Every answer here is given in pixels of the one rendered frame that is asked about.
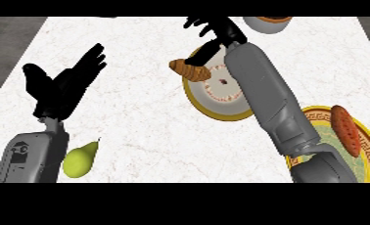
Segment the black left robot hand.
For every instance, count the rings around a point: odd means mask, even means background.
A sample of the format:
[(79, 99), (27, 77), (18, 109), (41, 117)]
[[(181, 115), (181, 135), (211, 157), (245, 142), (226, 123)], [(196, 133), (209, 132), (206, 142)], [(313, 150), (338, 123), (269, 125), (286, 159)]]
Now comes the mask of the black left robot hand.
[(104, 46), (97, 43), (72, 68), (66, 68), (55, 78), (36, 64), (23, 67), (27, 78), (27, 92), (38, 100), (33, 115), (66, 120), (82, 101), (86, 90), (107, 66)]

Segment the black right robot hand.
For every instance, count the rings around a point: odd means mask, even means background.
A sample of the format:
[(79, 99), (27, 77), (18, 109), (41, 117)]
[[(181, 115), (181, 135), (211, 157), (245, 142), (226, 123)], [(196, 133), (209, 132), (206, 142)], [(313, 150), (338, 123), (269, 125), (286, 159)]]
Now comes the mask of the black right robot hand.
[(248, 42), (248, 37), (230, 17), (189, 17), (184, 27), (199, 26), (203, 23), (206, 27), (200, 32), (200, 36), (205, 36), (212, 30), (217, 34), (217, 39), (212, 39), (202, 46), (196, 55), (186, 60), (186, 64), (196, 67), (202, 67), (209, 62), (220, 51), (220, 45), (229, 47), (234, 42), (239, 44)]

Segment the grey bowl with orange inside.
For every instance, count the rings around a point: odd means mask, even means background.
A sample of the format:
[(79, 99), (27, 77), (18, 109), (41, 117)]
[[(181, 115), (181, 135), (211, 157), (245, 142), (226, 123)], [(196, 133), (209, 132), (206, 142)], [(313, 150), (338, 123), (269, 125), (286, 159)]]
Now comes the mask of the grey bowl with orange inside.
[(286, 29), (292, 17), (245, 17), (246, 24), (266, 34), (276, 34)]

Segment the brown croissant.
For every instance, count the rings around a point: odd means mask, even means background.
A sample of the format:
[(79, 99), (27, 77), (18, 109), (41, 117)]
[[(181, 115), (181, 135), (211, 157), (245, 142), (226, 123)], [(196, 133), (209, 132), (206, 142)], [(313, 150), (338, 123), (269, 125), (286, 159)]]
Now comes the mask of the brown croissant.
[(197, 67), (186, 64), (184, 59), (169, 62), (171, 69), (184, 76), (192, 82), (206, 81), (212, 78), (212, 72), (206, 67)]

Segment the white plate with yellow rim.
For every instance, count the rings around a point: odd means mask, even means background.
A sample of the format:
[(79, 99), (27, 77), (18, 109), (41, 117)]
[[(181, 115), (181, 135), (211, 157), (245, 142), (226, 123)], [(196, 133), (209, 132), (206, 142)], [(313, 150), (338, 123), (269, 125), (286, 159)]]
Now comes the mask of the white plate with yellow rim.
[(224, 64), (226, 47), (206, 63), (212, 78), (192, 82), (183, 78), (189, 100), (196, 109), (211, 118), (221, 121), (239, 121), (254, 115), (239, 83), (229, 73)]

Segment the yellow patterned plate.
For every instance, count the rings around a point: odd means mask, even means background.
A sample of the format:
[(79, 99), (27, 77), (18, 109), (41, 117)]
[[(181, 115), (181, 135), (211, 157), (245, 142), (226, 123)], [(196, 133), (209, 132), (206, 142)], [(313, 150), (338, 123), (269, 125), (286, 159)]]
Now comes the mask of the yellow patterned plate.
[(360, 156), (354, 157), (332, 128), (332, 108), (313, 106), (304, 113), (320, 134), (314, 151), (286, 157), (297, 183), (370, 183), (370, 129), (353, 118), (360, 136)]

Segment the green pear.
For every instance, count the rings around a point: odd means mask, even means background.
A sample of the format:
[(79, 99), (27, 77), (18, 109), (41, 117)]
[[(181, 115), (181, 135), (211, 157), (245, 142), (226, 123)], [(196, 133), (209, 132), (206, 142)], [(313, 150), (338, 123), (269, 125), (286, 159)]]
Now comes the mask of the green pear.
[(64, 158), (63, 169), (70, 178), (84, 177), (94, 168), (100, 141), (92, 141), (70, 151)]

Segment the reddish brown sausage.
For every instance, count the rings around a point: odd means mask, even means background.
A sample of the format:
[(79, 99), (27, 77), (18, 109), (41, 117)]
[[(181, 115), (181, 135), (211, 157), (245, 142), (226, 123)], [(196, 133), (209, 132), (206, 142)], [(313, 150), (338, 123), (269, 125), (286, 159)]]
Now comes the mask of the reddish brown sausage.
[(359, 130), (347, 109), (340, 105), (332, 107), (332, 128), (348, 153), (357, 158), (362, 150)]

